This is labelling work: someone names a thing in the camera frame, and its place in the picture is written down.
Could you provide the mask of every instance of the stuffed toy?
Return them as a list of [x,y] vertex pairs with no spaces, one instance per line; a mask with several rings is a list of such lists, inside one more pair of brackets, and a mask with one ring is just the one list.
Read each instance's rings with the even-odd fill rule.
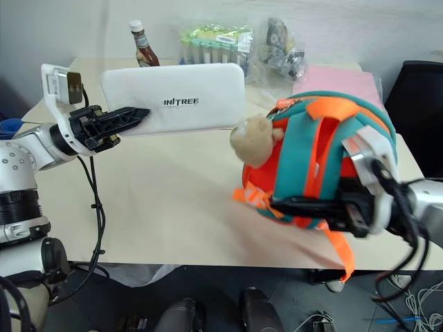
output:
[[232,130],[230,144],[238,158],[258,168],[269,159],[273,146],[282,140],[283,136],[281,128],[273,128],[271,119],[253,116]]

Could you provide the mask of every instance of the pink paper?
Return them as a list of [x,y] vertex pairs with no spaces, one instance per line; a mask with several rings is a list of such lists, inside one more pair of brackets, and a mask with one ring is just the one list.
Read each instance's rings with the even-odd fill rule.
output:
[[328,90],[354,95],[385,110],[380,100],[374,76],[364,71],[350,71],[329,66],[309,66],[306,80],[293,87],[293,93]]

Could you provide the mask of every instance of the teal backpack strap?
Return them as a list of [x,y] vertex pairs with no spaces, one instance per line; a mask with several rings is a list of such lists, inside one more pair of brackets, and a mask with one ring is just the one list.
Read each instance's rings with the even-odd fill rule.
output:
[[277,199],[304,194],[319,124],[319,120],[313,121],[306,112],[289,118],[275,180],[274,197]]

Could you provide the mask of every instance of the table surface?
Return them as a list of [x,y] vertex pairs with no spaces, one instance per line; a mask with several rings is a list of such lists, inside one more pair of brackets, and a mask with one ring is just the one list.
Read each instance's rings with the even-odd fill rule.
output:
[[[165,60],[163,64],[172,64]],[[106,109],[99,75],[136,66],[135,59],[82,59],[71,65],[82,74],[92,104]],[[360,69],[358,64],[334,64]],[[248,86],[246,114],[266,114],[273,106]],[[53,122],[39,102],[27,121]],[[95,157],[107,226],[102,262],[200,264],[289,268],[342,268],[323,232],[281,225],[233,201],[241,185],[242,163],[229,145],[229,131],[124,137]],[[403,138],[397,136],[402,180],[421,177]],[[88,261],[96,242],[93,194],[78,161],[37,173],[40,203],[69,259]],[[366,239],[347,235],[357,269],[392,268],[408,246],[388,232]],[[425,269],[442,267],[443,250],[431,246]]]

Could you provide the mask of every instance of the gray floor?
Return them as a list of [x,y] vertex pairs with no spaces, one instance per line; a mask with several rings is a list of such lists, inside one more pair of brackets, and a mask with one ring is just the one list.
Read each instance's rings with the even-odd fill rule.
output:
[[[73,289],[83,277],[84,272],[71,275],[65,290]],[[324,285],[309,284],[307,271],[296,269],[182,266],[142,288],[128,288],[114,281],[102,283],[95,276],[73,298],[50,308],[44,331],[114,331],[117,317],[130,313],[148,316],[148,331],[151,331],[161,313],[184,297],[193,297],[204,304],[208,331],[242,331],[238,299],[248,286],[259,288],[269,296],[287,332],[292,332],[316,311],[327,311],[339,332],[398,331],[396,324],[376,322],[389,317],[370,299],[374,294],[374,278],[375,274],[351,278],[342,293],[331,293]],[[425,272],[412,291],[441,280],[443,271]],[[391,286],[384,286],[386,293],[392,290],[388,288]],[[443,311],[442,296],[443,293],[435,293],[426,300],[427,314]],[[404,298],[393,304],[400,314],[410,316]],[[312,331],[312,327],[308,324],[299,331]]]

